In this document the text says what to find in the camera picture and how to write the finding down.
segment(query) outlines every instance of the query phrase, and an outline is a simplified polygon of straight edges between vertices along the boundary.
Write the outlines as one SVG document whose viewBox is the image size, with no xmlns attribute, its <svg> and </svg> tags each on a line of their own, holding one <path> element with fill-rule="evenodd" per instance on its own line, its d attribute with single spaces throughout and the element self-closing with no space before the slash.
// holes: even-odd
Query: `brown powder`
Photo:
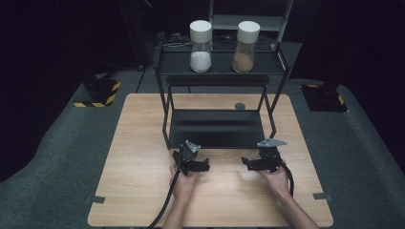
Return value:
<svg viewBox="0 0 405 229">
<path fill-rule="evenodd" d="M 253 68 L 253 61 L 247 54 L 236 52 L 233 56 L 232 68 L 238 73 L 248 73 Z"/>
</svg>

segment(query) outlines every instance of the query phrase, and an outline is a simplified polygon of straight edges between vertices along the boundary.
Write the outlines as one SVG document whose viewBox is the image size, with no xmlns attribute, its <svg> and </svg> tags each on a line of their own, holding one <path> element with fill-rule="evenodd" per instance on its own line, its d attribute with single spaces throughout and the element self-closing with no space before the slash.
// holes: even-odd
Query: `black metal shelf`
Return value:
<svg viewBox="0 0 405 229">
<path fill-rule="evenodd" d="M 260 118 L 263 101 L 272 128 L 270 137 L 274 137 L 276 127 L 272 114 L 292 67 L 289 65 L 290 54 L 284 58 L 281 49 L 284 46 L 280 43 L 276 52 L 256 52 L 250 73 L 235 73 L 232 70 L 233 52 L 212 52 L 211 69 L 206 73 L 195 73 L 190 68 L 190 52 L 167 52 L 159 43 L 154 51 L 153 67 L 165 114 L 162 131 L 167 149 L 179 148 L 186 139 L 201 144 L 203 148 L 257 148 L 257 143 L 265 139 Z M 282 80 L 270 106 L 266 88 L 273 75 L 282 76 Z M 167 83 L 167 95 L 162 86 L 163 77 Z M 260 87 L 263 90 L 257 110 L 176 109 L 171 88 L 189 86 L 243 86 Z M 168 135 L 169 112 L 172 119 Z"/>
</svg>

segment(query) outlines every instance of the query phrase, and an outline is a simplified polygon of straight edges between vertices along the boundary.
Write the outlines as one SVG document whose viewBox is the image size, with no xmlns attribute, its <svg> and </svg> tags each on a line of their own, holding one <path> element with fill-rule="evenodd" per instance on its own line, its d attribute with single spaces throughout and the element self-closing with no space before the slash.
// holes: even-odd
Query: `dark background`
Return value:
<svg viewBox="0 0 405 229">
<path fill-rule="evenodd" d="M 1 181 L 33 158 L 41 137 L 89 73 L 138 70 L 147 64 L 149 56 L 137 52 L 122 16 L 119 3 L 131 2 L 2 1 Z M 191 21 L 207 19 L 208 1 L 149 2 L 153 8 L 142 1 L 133 5 L 140 11 L 134 11 L 141 22 L 136 36 L 147 40 L 153 41 L 158 31 L 187 34 Z M 286 1 L 247 1 L 248 7 L 244 1 L 217 2 L 219 13 L 282 15 Z M 303 42 L 291 77 L 340 80 L 403 171 L 403 1 L 295 0 L 284 40 Z"/>
</svg>

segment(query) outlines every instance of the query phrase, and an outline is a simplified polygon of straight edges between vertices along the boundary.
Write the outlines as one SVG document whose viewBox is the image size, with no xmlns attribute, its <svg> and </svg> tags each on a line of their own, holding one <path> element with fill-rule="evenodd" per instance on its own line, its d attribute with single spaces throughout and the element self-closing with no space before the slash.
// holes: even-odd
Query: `glass jar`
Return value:
<svg viewBox="0 0 405 229">
<path fill-rule="evenodd" d="M 256 41 L 260 26 L 256 22 L 244 21 L 238 26 L 238 43 L 232 59 L 232 69 L 237 73 L 249 73 L 254 65 Z"/>
<path fill-rule="evenodd" d="M 209 42 L 192 42 L 190 67 L 197 73 L 204 73 L 211 68 L 211 45 Z"/>
<path fill-rule="evenodd" d="M 194 72 L 205 73 L 211 68 L 211 36 L 211 23 L 198 20 L 190 24 L 190 68 Z"/>
</svg>

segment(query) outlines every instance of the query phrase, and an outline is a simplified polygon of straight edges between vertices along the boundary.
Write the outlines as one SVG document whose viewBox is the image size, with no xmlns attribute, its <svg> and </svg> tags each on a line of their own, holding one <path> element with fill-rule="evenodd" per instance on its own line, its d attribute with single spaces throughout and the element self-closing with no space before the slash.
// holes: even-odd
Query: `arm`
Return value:
<svg viewBox="0 0 405 229">
<path fill-rule="evenodd" d="M 274 172 L 259 171 L 268 184 L 271 192 L 280 201 L 287 219 L 294 228 L 319 228 L 313 219 L 298 205 L 288 191 L 288 177 L 285 169 L 280 168 Z"/>
<path fill-rule="evenodd" d="M 172 183 L 172 179 L 176 173 L 176 170 L 177 165 L 176 163 L 174 163 L 170 166 L 170 172 L 172 173 L 170 184 Z M 173 190 L 175 200 L 173 201 L 172 208 L 167 215 L 162 229 L 182 228 L 184 212 L 187 207 L 188 201 L 193 194 L 198 175 L 199 173 L 196 172 L 190 173 L 189 176 L 185 176 L 183 173 L 179 174 L 175 188 Z"/>
</svg>

